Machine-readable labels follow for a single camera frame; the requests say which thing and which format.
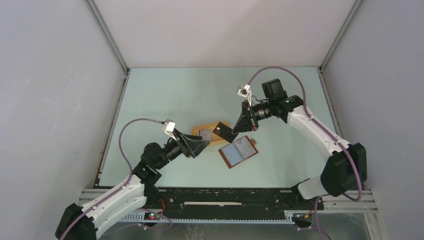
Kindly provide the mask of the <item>orange plastic card tray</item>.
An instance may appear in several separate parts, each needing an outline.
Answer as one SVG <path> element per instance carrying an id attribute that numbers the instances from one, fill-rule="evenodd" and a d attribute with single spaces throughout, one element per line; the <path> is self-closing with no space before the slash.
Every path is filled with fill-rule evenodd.
<path id="1" fill-rule="evenodd" d="M 196 125 L 192 128 L 191 134 L 203 137 L 204 140 L 210 142 L 210 146 L 228 144 L 226 140 L 213 133 L 213 130 L 217 127 L 218 123 L 219 122 L 213 122 Z"/>

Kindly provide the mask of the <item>brown leather card holder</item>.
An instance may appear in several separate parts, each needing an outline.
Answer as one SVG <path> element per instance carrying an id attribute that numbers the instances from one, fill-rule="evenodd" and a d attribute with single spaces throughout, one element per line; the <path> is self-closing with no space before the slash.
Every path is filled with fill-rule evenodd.
<path id="1" fill-rule="evenodd" d="M 248 136 L 243 136 L 235 140 L 233 143 L 220 148 L 218 152 L 226 166 L 229 169 L 232 169 L 259 153 L 256 148 L 256 144 L 257 142 L 254 139 L 249 138 Z"/>

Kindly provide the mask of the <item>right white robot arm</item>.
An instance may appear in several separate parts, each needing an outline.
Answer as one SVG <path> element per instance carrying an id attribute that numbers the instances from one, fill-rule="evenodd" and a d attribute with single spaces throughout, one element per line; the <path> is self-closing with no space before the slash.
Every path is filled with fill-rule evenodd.
<path id="1" fill-rule="evenodd" d="M 338 197 L 352 189 L 357 189 L 355 201 L 359 201 L 363 195 L 363 182 L 367 179 L 365 147 L 360 143 L 350 143 L 323 125 L 299 96 L 287 95 L 279 79 L 269 80 L 261 86 L 265 99 L 256 105 L 252 104 L 249 84 L 237 90 L 237 94 L 245 100 L 241 103 L 240 117 L 232 133 L 256 131 L 259 121 L 276 117 L 316 144 L 326 161 L 319 176 L 296 185 L 297 191 L 290 196 L 291 204 L 297 209 L 304 209 L 312 198 Z"/>

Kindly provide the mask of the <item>black card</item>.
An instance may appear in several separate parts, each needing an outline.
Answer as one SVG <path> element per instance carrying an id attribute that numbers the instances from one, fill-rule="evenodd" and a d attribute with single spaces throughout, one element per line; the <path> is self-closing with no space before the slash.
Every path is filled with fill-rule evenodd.
<path id="1" fill-rule="evenodd" d="M 233 129 L 225 125 L 223 122 L 219 122 L 212 132 L 230 144 L 239 135 L 238 133 L 233 133 Z"/>

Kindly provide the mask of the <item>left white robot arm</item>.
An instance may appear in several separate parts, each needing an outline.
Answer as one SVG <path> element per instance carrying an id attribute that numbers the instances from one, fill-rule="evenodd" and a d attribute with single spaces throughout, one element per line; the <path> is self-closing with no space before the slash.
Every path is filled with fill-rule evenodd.
<path id="1" fill-rule="evenodd" d="M 153 208 L 158 202 L 156 182 L 164 166 L 184 155 L 196 158 L 210 144 L 201 136 L 173 131 L 166 144 L 147 144 L 140 162 L 122 182 L 83 205 L 69 205 L 55 231 L 58 240 L 98 240 L 129 213 Z"/>

